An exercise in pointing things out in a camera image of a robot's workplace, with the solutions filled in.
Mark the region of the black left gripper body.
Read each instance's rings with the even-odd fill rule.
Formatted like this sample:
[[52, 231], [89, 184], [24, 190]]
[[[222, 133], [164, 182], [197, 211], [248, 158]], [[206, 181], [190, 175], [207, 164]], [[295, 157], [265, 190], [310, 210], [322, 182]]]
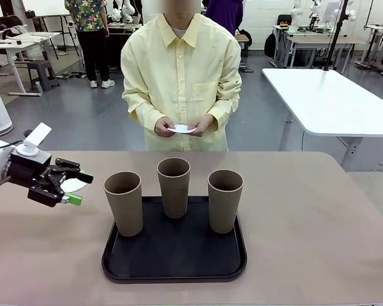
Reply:
[[55, 174], [60, 165], [49, 152], [39, 150], [35, 156], [24, 156], [15, 149], [9, 156], [9, 176], [11, 182], [33, 191], [62, 192], [60, 178], [56, 179]]

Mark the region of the person's left hand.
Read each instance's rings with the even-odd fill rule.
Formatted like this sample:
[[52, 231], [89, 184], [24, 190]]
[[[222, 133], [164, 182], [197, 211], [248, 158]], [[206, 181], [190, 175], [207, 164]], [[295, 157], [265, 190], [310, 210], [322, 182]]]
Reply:
[[214, 117], [211, 114], [206, 114], [195, 119], [189, 126], [188, 129], [192, 130], [190, 135], [196, 137], [202, 137], [208, 127], [213, 123]]

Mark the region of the person's right hand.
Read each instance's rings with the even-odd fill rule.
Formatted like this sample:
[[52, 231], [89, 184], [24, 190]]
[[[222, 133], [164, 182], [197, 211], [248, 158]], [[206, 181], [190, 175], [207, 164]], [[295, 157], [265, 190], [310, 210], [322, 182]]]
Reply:
[[162, 117], [156, 121], [154, 132], [164, 138], [170, 138], [175, 134], [173, 122], [168, 117]]

